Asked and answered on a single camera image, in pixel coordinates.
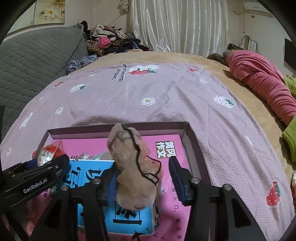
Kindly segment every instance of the pink clothing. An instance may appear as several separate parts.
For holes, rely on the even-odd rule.
[[[106,49],[111,45],[111,41],[108,37],[100,37],[98,42],[101,49]]]
[[[296,100],[280,71],[264,56],[248,50],[231,53],[228,64],[235,79],[249,86],[288,126],[296,116]]]

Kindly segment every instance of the gray quilted cushion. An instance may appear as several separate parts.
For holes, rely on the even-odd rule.
[[[82,56],[87,48],[77,24],[30,31],[0,45],[0,104],[6,106],[2,139],[25,105],[65,75],[70,60]]]

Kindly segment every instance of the flower painting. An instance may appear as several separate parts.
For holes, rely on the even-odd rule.
[[[34,24],[64,23],[65,0],[38,0]]]
[[[37,0],[14,23],[8,33],[39,24],[65,23],[65,0]]]

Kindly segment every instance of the plush toy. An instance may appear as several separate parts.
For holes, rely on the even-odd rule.
[[[117,177],[118,204],[128,210],[150,206],[163,176],[161,162],[148,157],[151,151],[135,128],[116,124],[111,129],[107,145],[121,171]]]

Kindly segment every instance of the blue gripper pad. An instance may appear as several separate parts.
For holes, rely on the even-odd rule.
[[[193,190],[190,187],[190,180],[192,179],[190,171],[182,168],[175,156],[170,157],[168,167],[179,201],[184,206],[190,206],[193,199]]]
[[[117,182],[117,176],[120,174],[119,171],[116,171],[113,173],[113,176],[109,183],[109,190],[107,195],[107,203],[108,205],[111,204],[111,202],[114,202],[116,200],[116,193],[118,188],[118,182]]]

